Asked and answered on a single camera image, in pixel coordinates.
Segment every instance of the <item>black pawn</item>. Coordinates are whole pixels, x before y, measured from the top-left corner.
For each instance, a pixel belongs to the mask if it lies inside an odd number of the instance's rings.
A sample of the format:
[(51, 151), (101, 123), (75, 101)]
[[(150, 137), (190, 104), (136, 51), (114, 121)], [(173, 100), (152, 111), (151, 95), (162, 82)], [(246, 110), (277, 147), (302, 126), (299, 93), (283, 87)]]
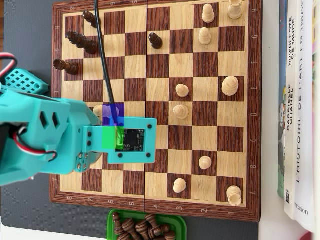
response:
[(151, 46), (154, 49), (159, 49), (159, 48), (162, 47), (162, 43), (163, 43), (162, 39), (157, 34), (155, 34), (154, 32), (149, 34), (149, 41), (151, 43)]
[(75, 62), (65, 62), (61, 59), (53, 61), (53, 67), (57, 70), (65, 70), (67, 74), (76, 75), (78, 72), (78, 65)]
[(79, 34), (76, 31), (69, 31), (66, 34), (70, 43), (76, 45), (78, 49), (84, 49), (88, 54), (95, 54), (98, 49), (98, 44), (93, 40), (88, 40), (85, 35)]

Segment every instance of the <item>white chess piece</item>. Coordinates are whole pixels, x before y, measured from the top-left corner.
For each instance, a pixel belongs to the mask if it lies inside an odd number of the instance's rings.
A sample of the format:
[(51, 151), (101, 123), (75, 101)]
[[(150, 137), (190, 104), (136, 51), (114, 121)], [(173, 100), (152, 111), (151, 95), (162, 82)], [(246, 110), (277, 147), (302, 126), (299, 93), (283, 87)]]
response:
[(199, 42), (202, 45), (208, 45), (211, 42), (211, 34), (210, 34), (208, 28), (203, 27), (203, 28), (200, 29)]
[(229, 0), (228, 16), (231, 19), (238, 19), (242, 15), (242, 0)]
[(202, 20), (209, 24), (215, 19), (214, 9), (211, 4), (205, 4), (202, 9)]

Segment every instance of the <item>chess piece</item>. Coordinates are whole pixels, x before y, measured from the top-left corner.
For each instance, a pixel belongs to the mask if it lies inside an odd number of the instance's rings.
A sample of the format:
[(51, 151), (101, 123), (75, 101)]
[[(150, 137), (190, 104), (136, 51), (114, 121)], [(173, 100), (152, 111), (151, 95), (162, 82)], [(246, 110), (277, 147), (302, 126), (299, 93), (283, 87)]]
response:
[(69, 31), (66, 34), (70, 43), (78, 49), (84, 49), (88, 54), (95, 54), (98, 50), (98, 44), (93, 40), (88, 40), (85, 35), (79, 34), (76, 31)]
[(53, 61), (53, 67), (57, 70), (65, 70), (67, 74), (76, 75), (78, 72), (78, 65), (75, 62), (65, 62), (61, 59)]
[(160, 226), (156, 222), (156, 215), (149, 214), (149, 215), (146, 215), (144, 218), (151, 224), (154, 235), (159, 236), (162, 233), (162, 231)]
[(189, 115), (189, 109), (186, 105), (177, 105), (173, 108), (173, 114), (178, 119), (186, 119)]
[(101, 117), (103, 114), (103, 107), (102, 105), (96, 105), (93, 108), (93, 113), (97, 116), (97, 117)]
[(126, 219), (122, 223), (122, 228), (132, 236), (133, 240), (141, 240), (140, 235), (135, 230), (135, 223), (132, 218)]
[(202, 10), (202, 20), (209, 24), (215, 19), (214, 9), (211, 4), (205, 4)]
[(199, 42), (202, 45), (208, 45), (211, 42), (211, 34), (210, 34), (208, 28), (203, 27), (203, 28), (200, 29)]
[(165, 240), (176, 240), (176, 233), (174, 231), (170, 231), (164, 234)]
[(184, 179), (178, 178), (177, 180), (174, 181), (173, 184), (173, 191), (177, 194), (181, 193), (184, 191), (187, 187), (187, 183)]
[(148, 233), (148, 223), (146, 220), (141, 220), (135, 225), (135, 230), (143, 237), (144, 240), (150, 240)]
[(93, 15), (91, 12), (89, 11), (84, 11), (82, 14), (83, 18), (90, 23), (90, 25), (94, 28), (97, 28), (97, 21), (96, 21), (96, 16)]
[(231, 206), (239, 206), (242, 202), (241, 189), (237, 186), (230, 186), (226, 191), (226, 196)]
[(178, 94), (179, 97), (184, 98), (189, 94), (189, 88), (186, 85), (178, 84), (175, 87), (176, 94)]
[(125, 231), (123, 230), (122, 228), (122, 224), (120, 222), (120, 215), (119, 213), (115, 212), (113, 215), (112, 215), (112, 219), (113, 219), (113, 222), (114, 222), (114, 233), (115, 235), (122, 235), (125, 233)]
[(231, 19), (238, 19), (242, 15), (242, 1), (229, 0), (228, 16)]
[(238, 79), (234, 76), (228, 76), (223, 80), (222, 92), (226, 96), (233, 96), (237, 93), (239, 88)]
[(199, 160), (199, 167), (202, 169), (202, 170), (206, 170), (208, 168), (211, 167), (211, 164), (212, 164), (212, 160), (210, 157), (208, 156), (202, 156)]
[(162, 47), (162, 39), (154, 32), (149, 34), (149, 41), (154, 49), (159, 49)]

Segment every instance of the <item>wooden chessboard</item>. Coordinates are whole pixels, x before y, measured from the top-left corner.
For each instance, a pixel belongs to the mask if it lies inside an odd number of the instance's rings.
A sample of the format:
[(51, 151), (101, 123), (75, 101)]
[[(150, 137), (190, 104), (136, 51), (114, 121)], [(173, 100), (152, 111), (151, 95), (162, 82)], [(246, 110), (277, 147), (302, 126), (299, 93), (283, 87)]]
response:
[[(215, 19), (202, 20), (204, 4)], [(244, 0), (242, 16), (228, 17), (227, 0), (100, 0), (106, 62), (115, 101), (124, 115), (157, 118), (154, 164), (108, 164), (107, 154), (86, 173), (50, 175), (54, 203), (130, 209), (240, 221), (259, 221), (261, 212), (262, 0)], [(53, 5), (52, 61), (76, 62), (79, 73), (52, 68), (52, 97), (71, 98), (89, 107), (107, 103), (100, 54), (90, 55), (66, 39), (68, 31), (97, 40), (97, 30), (82, 18), (92, 1)], [(212, 40), (199, 43), (200, 28)], [(154, 49), (154, 32), (163, 46)], [(234, 96), (222, 82), (235, 76)], [(189, 88), (179, 97), (177, 84)], [(186, 119), (173, 115), (176, 105)], [(209, 169), (199, 159), (209, 156)], [(173, 191), (177, 178), (186, 181)], [(227, 189), (238, 186), (242, 203), (231, 206)]]

